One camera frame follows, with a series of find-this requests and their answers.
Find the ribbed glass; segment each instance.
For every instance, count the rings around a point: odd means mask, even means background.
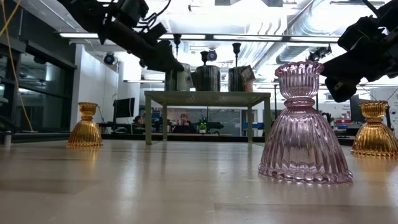
[[[308,183],[341,183],[353,178],[332,128],[312,108],[322,70],[322,64],[308,61],[289,63],[275,71],[286,109],[267,138],[261,174]]]
[[[386,114],[387,101],[366,101],[360,103],[366,123],[358,131],[352,154],[364,156],[398,156],[398,140],[394,133],[382,124]]]
[[[100,130],[93,121],[97,106],[96,103],[79,103],[81,121],[73,128],[67,147],[102,146]]]

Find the metal pole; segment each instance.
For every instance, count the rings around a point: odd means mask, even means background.
[[[319,105],[318,105],[318,93],[317,93],[317,97],[315,99],[315,104],[317,106],[317,111],[319,111]]]
[[[274,95],[275,120],[276,120],[277,117],[278,117],[278,113],[276,112],[276,109],[277,109],[277,107],[276,107],[276,86],[277,86],[277,85],[274,85],[274,94],[275,94],[275,95]]]

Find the desk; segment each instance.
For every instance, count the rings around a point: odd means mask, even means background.
[[[252,113],[252,107],[264,102],[264,132],[265,137],[271,130],[271,106],[270,93],[246,93],[246,92],[213,92],[213,91],[145,91],[146,117],[152,115],[152,100],[163,106],[163,117],[167,117],[168,106],[217,106],[217,107],[246,107],[248,114]],[[145,119],[146,144],[152,144],[152,131],[150,119]],[[163,119],[163,125],[167,125],[167,119]],[[252,117],[248,117],[248,141],[252,142]],[[167,140],[167,129],[163,129],[163,140]]]

